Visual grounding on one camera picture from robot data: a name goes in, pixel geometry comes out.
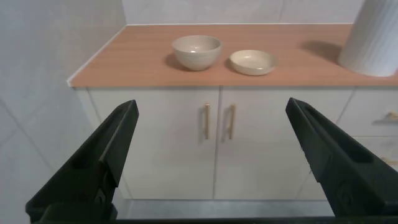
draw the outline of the ceramic bowl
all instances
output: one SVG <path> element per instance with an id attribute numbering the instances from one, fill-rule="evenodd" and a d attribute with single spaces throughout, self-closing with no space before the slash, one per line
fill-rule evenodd
<path id="1" fill-rule="evenodd" d="M 190 70 L 205 70 L 220 56 L 222 43 L 214 37 L 191 35 L 181 37 L 172 44 L 177 60 Z"/>
<path id="2" fill-rule="evenodd" d="M 240 50 L 229 59 L 232 67 L 245 75 L 265 75 L 277 65 L 276 56 L 260 50 Z"/>

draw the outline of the wooden countertop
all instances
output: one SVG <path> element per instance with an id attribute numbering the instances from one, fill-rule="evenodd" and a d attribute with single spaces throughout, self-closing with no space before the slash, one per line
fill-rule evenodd
<path id="1" fill-rule="evenodd" d="M 336 63 L 351 25 L 127 26 L 69 80 L 74 87 L 116 86 L 398 86 L 398 75 L 375 78 Z M 191 72 L 172 54 L 185 35 L 212 35 L 223 42 L 220 59 L 208 70 Z M 275 71 L 261 77 L 236 73 L 228 57 L 237 50 L 275 54 Z"/>

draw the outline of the wooden handle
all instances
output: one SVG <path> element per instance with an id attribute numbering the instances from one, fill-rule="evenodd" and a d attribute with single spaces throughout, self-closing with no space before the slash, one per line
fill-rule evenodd
<path id="1" fill-rule="evenodd" d="M 391 111 L 390 113 L 388 113 L 387 117 L 391 121 L 398 121 L 398 113 L 397 112 Z"/>
<path id="2" fill-rule="evenodd" d="M 235 111 L 236 111 L 236 105 L 232 104 L 231 105 L 231 122 L 229 124 L 229 139 L 232 139 L 232 134 L 234 132 Z"/>
<path id="3" fill-rule="evenodd" d="M 209 132 L 210 132 L 210 130 L 209 130 L 209 125 L 210 125 L 210 104 L 205 104 L 205 116 L 206 116 L 206 124 L 205 124 L 205 138 L 206 139 L 209 139 Z"/>
<path id="4" fill-rule="evenodd" d="M 390 166 L 398 166 L 398 161 L 391 161 L 386 157 L 382 157 L 381 160 L 383 160 L 386 164 L 389 164 Z"/>

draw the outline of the small plate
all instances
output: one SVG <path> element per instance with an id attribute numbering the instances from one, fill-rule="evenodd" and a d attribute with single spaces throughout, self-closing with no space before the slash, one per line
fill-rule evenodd
<path id="1" fill-rule="evenodd" d="M 229 56 L 232 67 L 245 75 L 265 75 L 277 65 L 275 55 L 260 50 L 240 50 Z"/>

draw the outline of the white vase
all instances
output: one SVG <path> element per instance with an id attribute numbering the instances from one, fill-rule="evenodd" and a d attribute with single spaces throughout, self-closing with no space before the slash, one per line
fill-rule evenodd
<path id="1" fill-rule="evenodd" d="M 388 77 L 398 68 L 398 0 L 366 0 L 338 62 L 348 70 Z"/>

